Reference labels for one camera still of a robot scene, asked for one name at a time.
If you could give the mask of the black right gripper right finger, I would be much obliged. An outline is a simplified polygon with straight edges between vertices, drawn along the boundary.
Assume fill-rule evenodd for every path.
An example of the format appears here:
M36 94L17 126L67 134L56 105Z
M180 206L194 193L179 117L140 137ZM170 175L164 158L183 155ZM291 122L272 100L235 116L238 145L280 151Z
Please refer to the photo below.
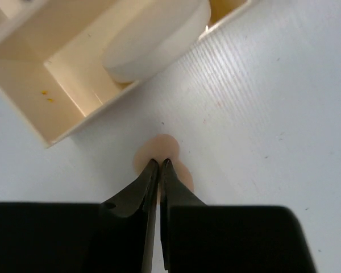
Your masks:
M315 272L301 225L287 207L207 205L160 171L160 231L168 272Z

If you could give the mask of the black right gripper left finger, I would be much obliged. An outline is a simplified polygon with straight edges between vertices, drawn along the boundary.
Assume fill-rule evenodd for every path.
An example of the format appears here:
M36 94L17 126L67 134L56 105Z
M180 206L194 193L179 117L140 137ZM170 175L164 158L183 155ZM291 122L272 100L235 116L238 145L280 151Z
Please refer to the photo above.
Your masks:
M0 272L148 272L159 165L99 203L0 202Z

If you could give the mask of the round white powder puff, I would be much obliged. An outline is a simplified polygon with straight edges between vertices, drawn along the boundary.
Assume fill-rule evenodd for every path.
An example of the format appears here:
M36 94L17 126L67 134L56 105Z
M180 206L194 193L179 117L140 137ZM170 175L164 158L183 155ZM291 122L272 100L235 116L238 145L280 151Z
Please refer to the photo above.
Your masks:
M119 83L149 78L184 54L210 18L209 1L152 1L106 47L103 67Z

